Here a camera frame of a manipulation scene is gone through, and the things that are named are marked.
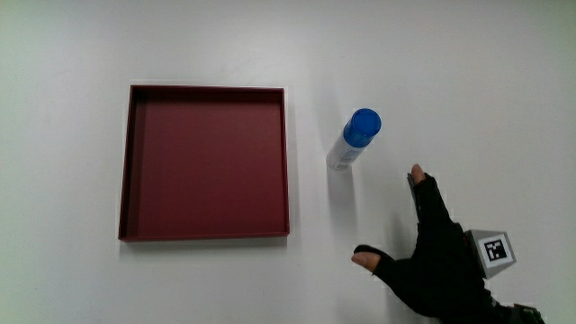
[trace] black glove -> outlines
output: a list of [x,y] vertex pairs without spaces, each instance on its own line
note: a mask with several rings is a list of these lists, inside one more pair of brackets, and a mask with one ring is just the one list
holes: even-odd
[[418,240],[411,258],[394,260],[366,245],[354,253],[381,256],[373,274],[415,312],[446,323],[499,323],[462,227],[448,215],[434,177],[413,187]]

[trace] white can body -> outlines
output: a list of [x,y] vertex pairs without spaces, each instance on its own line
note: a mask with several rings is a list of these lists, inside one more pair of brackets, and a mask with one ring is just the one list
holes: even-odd
[[365,148],[355,148],[340,136],[326,156],[326,163],[335,171],[347,170]]

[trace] bottle cap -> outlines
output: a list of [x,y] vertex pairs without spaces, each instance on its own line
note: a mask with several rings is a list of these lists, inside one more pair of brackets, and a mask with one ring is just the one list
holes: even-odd
[[382,121],[372,109],[362,108],[354,112],[344,128],[344,140],[354,148],[364,148],[380,131]]

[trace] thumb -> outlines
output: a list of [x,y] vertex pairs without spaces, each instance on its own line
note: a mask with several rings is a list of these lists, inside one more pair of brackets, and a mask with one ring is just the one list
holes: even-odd
[[358,252],[352,256],[352,262],[373,273],[380,262],[380,256],[372,252]]

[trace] spray can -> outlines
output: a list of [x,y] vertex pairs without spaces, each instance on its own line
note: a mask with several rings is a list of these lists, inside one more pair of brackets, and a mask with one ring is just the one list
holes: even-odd
[[347,170],[381,127],[382,121],[375,111],[362,108],[354,112],[326,156],[328,167],[335,171]]

